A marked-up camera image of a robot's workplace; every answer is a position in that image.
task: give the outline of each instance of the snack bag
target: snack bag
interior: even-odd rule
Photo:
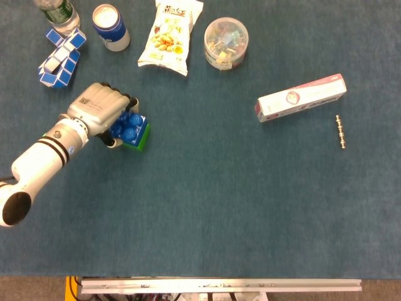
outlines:
[[[157,65],[187,76],[189,35],[202,12],[196,0],[156,0],[156,18],[138,66]]]

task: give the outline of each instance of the blue toy block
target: blue toy block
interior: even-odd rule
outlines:
[[[86,36],[77,28],[66,39],[53,29],[46,33],[46,37],[57,49],[38,67],[39,80],[47,87],[66,87],[80,58],[77,48],[86,41]]]
[[[110,127],[110,133],[113,138],[121,139],[125,144],[138,148],[147,126],[146,117],[133,112],[123,112]]]

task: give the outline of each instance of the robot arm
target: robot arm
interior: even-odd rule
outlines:
[[[108,147],[119,145],[108,129],[125,110],[138,106],[136,98],[105,83],[89,86],[67,114],[26,150],[11,166],[17,184],[0,182],[0,226],[14,226],[28,213],[40,189],[97,136]]]

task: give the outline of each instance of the toothpaste box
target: toothpaste box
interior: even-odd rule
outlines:
[[[341,74],[258,98],[255,105],[260,122],[338,100],[346,92]]]

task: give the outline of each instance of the blue can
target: blue can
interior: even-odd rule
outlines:
[[[93,11],[93,26],[103,40],[106,48],[112,51],[122,51],[131,42],[118,10],[110,4],[99,5]]]

